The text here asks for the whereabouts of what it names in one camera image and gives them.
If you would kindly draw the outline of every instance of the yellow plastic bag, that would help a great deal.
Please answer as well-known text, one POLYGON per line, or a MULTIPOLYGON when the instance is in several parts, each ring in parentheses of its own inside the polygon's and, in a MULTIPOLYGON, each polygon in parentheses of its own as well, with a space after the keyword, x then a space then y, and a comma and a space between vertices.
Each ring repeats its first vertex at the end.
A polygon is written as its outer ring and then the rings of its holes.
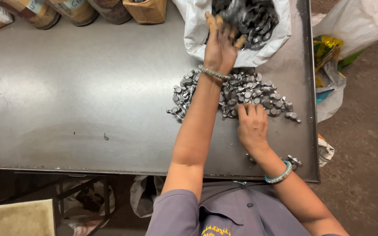
POLYGON ((343 44, 344 41, 328 35, 320 35, 314 38, 315 71, 318 71, 331 58, 336 60, 343 44))

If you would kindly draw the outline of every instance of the turquoise bangle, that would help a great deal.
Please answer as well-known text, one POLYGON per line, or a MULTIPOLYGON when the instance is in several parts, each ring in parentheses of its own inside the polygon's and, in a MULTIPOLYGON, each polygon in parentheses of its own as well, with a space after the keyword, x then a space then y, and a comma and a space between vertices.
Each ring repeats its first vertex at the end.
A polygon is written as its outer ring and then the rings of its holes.
POLYGON ((287 169, 285 169, 285 171, 280 176, 273 179, 270 179, 265 175, 266 183, 275 184, 275 183, 281 182, 283 179, 285 179, 288 176, 288 174, 291 172, 293 167, 289 161, 285 160, 284 163, 287 165, 287 169))
POLYGON ((209 76, 215 76, 217 78, 220 78, 220 79, 223 80, 223 82, 226 82, 227 80, 230 80, 230 79, 233 78, 233 76, 231 76, 231 75, 230 76, 225 76, 225 75, 222 75, 222 74, 218 74, 215 71, 212 71, 210 69, 207 69, 207 68, 203 67, 202 65, 199 65, 199 70, 202 71, 202 72, 204 72, 204 73, 206 73, 209 76))

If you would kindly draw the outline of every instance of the label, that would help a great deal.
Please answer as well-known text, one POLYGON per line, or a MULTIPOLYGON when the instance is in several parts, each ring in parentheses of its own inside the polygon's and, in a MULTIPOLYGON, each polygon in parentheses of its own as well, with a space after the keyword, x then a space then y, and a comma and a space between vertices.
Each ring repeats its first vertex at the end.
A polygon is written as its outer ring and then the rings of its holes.
POLYGON ((85 2, 85 0, 68 0, 66 2, 63 2, 63 4, 67 8, 74 10, 74 9, 81 7, 84 4, 84 2, 85 2))
POLYGON ((0 7, 0 22, 4 24, 9 24, 13 22, 11 15, 8 12, 6 12, 5 9, 2 7, 0 7))
POLYGON ((30 0, 26 7, 34 12, 34 14, 38 15, 44 3, 45 0, 30 0))

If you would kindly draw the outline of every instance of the grey shirt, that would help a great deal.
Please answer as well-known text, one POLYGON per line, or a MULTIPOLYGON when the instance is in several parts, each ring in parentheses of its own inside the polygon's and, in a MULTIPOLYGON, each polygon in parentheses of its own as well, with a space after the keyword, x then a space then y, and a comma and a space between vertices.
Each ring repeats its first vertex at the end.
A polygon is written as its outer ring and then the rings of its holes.
POLYGON ((160 195, 146 236, 310 235, 275 198, 271 185, 204 183, 201 201, 188 190, 160 195))

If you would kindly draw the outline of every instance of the worker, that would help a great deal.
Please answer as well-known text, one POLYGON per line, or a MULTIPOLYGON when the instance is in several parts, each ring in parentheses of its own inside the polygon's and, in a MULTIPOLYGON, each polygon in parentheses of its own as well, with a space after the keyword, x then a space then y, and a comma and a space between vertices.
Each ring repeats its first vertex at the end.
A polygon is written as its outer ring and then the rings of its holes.
POLYGON ((192 103, 176 137, 170 167, 147 236, 347 236, 307 184, 269 147, 263 106, 238 105, 239 139, 273 184, 203 182, 223 80, 244 43, 220 17, 210 29, 192 103))

